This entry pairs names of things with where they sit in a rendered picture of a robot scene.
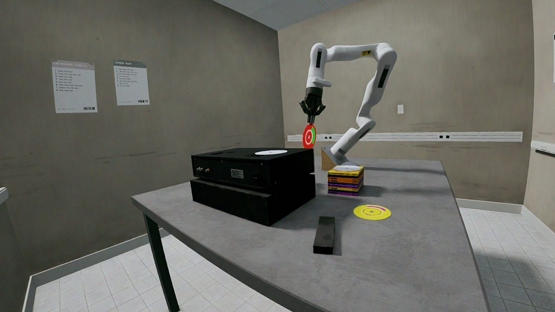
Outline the red cd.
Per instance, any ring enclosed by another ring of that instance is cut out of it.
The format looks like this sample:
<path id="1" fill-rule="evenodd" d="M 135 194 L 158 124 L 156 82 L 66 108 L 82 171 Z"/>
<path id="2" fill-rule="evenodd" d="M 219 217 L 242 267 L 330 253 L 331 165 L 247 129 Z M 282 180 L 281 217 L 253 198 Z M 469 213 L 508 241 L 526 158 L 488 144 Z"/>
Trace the red cd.
<path id="1" fill-rule="evenodd" d="M 308 136 L 310 136 L 309 139 L 308 139 Z M 314 125 L 308 124 L 308 126 L 304 129 L 304 133 L 303 133 L 304 148 L 313 148 L 316 138 L 317 138 L 317 131 Z"/>

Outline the white disc with centre hole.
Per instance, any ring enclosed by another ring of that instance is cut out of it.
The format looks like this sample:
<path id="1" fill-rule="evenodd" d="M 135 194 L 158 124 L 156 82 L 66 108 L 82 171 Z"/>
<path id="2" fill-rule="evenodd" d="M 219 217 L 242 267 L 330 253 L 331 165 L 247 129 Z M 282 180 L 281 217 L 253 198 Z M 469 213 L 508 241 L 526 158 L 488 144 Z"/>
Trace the white disc with centre hole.
<path id="1" fill-rule="evenodd" d="M 262 152 L 257 152 L 255 153 L 256 155 L 273 155 L 273 154 L 280 154 L 280 153 L 286 153 L 286 150 L 270 150 L 270 151 L 262 151 Z"/>
<path id="2" fill-rule="evenodd" d="M 337 166 L 337 167 L 334 167 L 333 169 L 337 171 L 349 172 L 349 171 L 357 171 L 357 170 L 360 170 L 361 168 L 358 166 Z"/>

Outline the black rectangular block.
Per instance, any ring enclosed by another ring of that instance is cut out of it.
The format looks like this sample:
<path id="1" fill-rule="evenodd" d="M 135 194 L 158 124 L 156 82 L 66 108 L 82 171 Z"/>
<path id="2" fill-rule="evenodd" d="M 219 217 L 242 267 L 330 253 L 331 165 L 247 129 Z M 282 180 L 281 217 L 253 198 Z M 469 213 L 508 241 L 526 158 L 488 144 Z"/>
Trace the black rectangular block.
<path id="1" fill-rule="evenodd" d="M 313 244 L 314 254 L 333 254 L 335 217 L 320 216 Z"/>

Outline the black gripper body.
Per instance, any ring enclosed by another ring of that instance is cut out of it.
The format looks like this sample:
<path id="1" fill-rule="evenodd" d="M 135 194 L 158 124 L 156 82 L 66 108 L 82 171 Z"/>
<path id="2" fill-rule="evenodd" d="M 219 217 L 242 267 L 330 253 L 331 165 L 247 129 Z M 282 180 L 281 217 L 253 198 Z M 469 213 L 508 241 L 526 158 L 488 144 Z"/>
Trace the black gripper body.
<path id="1" fill-rule="evenodd" d="M 314 100 L 313 108 L 315 108 L 316 101 L 319 101 L 318 107 L 322 104 L 323 90 L 317 87 L 307 87 L 306 100 L 307 107 L 310 108 L 310 101 Z"/>

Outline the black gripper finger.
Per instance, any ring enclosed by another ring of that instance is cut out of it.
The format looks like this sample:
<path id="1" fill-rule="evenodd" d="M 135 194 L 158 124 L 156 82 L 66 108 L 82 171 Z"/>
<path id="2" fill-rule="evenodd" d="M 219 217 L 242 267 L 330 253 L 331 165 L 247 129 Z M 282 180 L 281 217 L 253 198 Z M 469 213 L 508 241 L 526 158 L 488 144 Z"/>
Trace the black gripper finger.
<path id="1" fill-rule="evenodd" d="M 316 116 L 316 115 L 319 115 L 319 114 L 326 108 L 325 105 L 321 104 L 320 107 L 319 107 L 319 109 L 318 109 L 318 104 L 319 104 L 319 101 L 316 101 L 315 108 L 313 109 L 313 115 L 312 115 L 312 116 L 313 116 L 313 120 L 312 120 L 312 123 L 311 123 L 311 124 L 314 123 L 315 116 Z"/>
<path id="2" fill-rule="evenodd" d="M 311 124 L 311 123 L 312 123 L 312 120 L 313 120 L 313 116 L 312 116 L 312 115 L 313 115 L 313 104 L 314 104 L 314 100 L 311 100 L 311 101 L 310 101 L 310 108 L 307 108 L 307 106 L 306 106 L 306 100 L 305 100 L 305 99 L 304 99 L 303 101 L 300 101 L 299 104 L 301 105 L 301 108 L 303 109 L 304 114 L 307 114 L 307 115 L 308 115 L 308 118 L 307 118 L 308 124 Z"/>

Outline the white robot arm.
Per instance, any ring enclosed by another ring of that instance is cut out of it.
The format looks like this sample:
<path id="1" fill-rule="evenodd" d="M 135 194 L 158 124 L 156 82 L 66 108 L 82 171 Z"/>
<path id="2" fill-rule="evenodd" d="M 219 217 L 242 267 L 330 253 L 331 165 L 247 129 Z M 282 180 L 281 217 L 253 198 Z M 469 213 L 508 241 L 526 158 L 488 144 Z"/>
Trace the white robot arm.
<path id="1" fill-rule="evenodd" d="M 374 126 L 375 120 L 369 115 L 370 109 L 382 99 L 387 80 L 396 63 L 397 53 L 387 43 L 366 45 L 336 45 L 327 49 L 322 43 L 314 44 L 310 53 L 311 62 L 308 73 L 307 87 L 331 87 L 330 81 L 324 80 L 326 62 L 352 61 L 363 57 L 376 59 L 377 70 L 368 83 L 362 106 L 356 118 L 359 130 L 350 128 L 344 136 L 331 148 L 332 154 L 342 158 L 361 138 L 366 136 Z"/>

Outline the black rectangular box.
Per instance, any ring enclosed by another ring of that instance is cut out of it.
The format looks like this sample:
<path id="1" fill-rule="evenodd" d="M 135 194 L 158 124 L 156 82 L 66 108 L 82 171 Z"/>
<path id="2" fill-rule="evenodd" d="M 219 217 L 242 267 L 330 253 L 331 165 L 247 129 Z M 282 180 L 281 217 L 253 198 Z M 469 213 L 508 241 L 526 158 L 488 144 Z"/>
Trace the black rectangular box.
<path id="1" fill-rule="evenodd" d="M 202 178 L 190 185 L 193 201 L 268 227 L 316 196 L 315 174 L 272 191 Z"/>

